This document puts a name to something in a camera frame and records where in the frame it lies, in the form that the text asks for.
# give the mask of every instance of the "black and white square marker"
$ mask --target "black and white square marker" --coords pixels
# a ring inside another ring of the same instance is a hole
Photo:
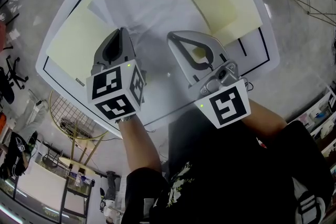
[[[228,89],[209,99],[220,125],[246,114],[244,103],[237,87]]]
[[[114,97],[110,100],[95,104],[95,106],[103,113],[109,120],[119,118],[121,116],[135,112],[134,107],[127,99],[126,95]]]
[[[92,99],[122,89],[120,67],[110,69],[93,78]]]
[[[132,75],[130,91],[139,106],[141,105],[144,84],[145,83],[140,76],[139,70],[137,66],[135,66]]]

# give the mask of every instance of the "wire basket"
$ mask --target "wire basket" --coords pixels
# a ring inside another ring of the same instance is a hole
[[[57,125],[57,127],[65,133],[71,140],[76,137],[80,140],[94,140],[102,137],[107,132],[96,135],[97,129],[101,127],[97,126],[96,122],[90,117],[86,116],[77,107],[75,107],[70,101],[61,96],[59,93],[52,91],[49,98],[50,115]]]

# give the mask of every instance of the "white marker cube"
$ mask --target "white marker cube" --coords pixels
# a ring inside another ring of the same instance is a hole
[[[218,129],[251,114],[243,79],[195,101],[195,104]]]
[[[135,60],[86,79],[89,104],[107,121],[136,114],[141,109],[144,80]]]

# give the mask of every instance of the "bracelet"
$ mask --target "bracelet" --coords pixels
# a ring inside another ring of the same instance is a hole
[[[116,124],[118,124],[119,122],[129,121],[129,120],[130,120],[131,118],[133,118],[134,116],[135,116],[135,114],[130,115],[130,116],[126,116],[126,117],[124,117],[124,118],[121,118],[121,119],[116,120],[115,122],[116,122]]]

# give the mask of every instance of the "gray floor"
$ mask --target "gray floor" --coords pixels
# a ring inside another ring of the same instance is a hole
[[[57,10],[64,0],[11,0],[8,8],[20,12],[15,21],[10,37],[15,47],[0,55],[0,66],[5,66],[8,53],[20,56],[19,71],[30,77],[27,88],[33,89],[41,98],[47,98],[50,87],[35,71],[35,62]],[[336,78],[331,44],[334,40],[334,27],[320,20],[309,17],[292,0],[264,0],[269,7],[271,23],[280,52],[280,65],[254,81],[254,90],[250,97],[284,117],[290,117],[309,101],[316,97]],[[333,4],[314,2],[325,12],[333,11]],[[27,100],[27,90],[15,90],[16,100],[11,105],[20,115]],[[39,132],[44,139],[54,143],[66,152],[70,151],[69,140],[61,135],[47,118]],[[151,134],[154,143],[160,149],[162,159],[167,152],[167,127]],[[122,141],[112,140],[100,145],[90,163],[104,172],[108,169],[123,173],[127,166]]]

